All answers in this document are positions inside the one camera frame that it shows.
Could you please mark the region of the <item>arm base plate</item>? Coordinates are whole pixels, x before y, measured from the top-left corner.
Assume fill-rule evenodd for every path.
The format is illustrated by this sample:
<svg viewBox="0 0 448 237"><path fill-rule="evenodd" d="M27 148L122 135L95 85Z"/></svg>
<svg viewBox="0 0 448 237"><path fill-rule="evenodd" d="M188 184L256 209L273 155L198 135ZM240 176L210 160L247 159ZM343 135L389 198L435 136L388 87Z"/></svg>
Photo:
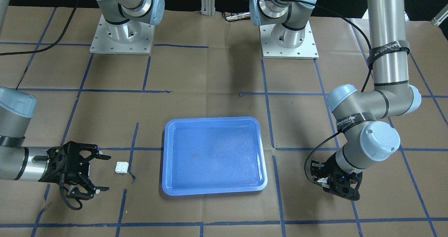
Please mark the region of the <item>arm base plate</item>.
<svg viewBox="0 0 448 237"><path fill-rule="evenodd" d="M103 55L150 55L154 25L130 20L112 25L101 15L90 53Z"/></svg>
<svg viewBox="0 0 448 237"><path fill-rule="evenodd" d="M316 60L319 53L310 23L293 31L282 24L259 27L263 58Z"/></svg>

